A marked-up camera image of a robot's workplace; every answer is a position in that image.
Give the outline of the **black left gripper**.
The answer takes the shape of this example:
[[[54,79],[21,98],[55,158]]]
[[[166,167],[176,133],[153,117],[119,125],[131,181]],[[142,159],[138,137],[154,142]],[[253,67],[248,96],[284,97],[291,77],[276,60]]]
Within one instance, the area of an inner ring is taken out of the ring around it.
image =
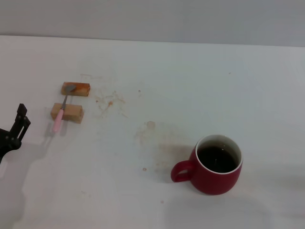
[[[21,141],[30,126],[31,122],[26,116],[27,108],[24,104],[19,104],[15,122],[10,131],[0,130],[0,162],[11,150],[19,149]]]

